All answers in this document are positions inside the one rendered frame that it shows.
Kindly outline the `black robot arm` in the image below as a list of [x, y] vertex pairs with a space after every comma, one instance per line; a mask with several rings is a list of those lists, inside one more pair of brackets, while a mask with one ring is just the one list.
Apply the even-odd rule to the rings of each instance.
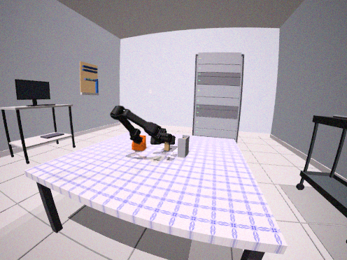
[[145, 121], [138, 115], [131, 113], [131, 110], [124, 108], [124, 106], [118, 105], [114, 107], [110, 116], [115, 120], [120, 120], [121, 124], [129, 131], [129, 139], [132, 140], [133, 143], [140, 145], [143, 137], [140, 137], [141, 130], [134, 128], [129, 120], [142, 127], [142, 129], [156, 141], [160, 140], [170, 143], [172, 140], [172, 134], [167, 133], [166, 129], [155, 123]]

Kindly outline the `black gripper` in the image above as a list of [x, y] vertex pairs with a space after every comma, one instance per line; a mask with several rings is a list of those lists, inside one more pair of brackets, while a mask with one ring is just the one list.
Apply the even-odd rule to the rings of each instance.
[[[176, 137], [175, 136], [172, 136], [172, 140], [171, 142], [169, 143], [170, 145], [174, 145], [175, 144], [175, 140], [176, 140]], [[156, 141], [154, 138], [150, 137], [150, 144], [151, 145], [161, 145], [162, 143], [164, 143], [164, 141]]]

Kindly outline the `grey open bin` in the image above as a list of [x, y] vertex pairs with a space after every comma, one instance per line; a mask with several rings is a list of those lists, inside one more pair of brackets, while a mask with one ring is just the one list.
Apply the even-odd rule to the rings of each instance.
[[183, 135], [182, 138], [178, 138], [178, 156], [180, 158], [186, 158], [189, 154], [190, 136]]

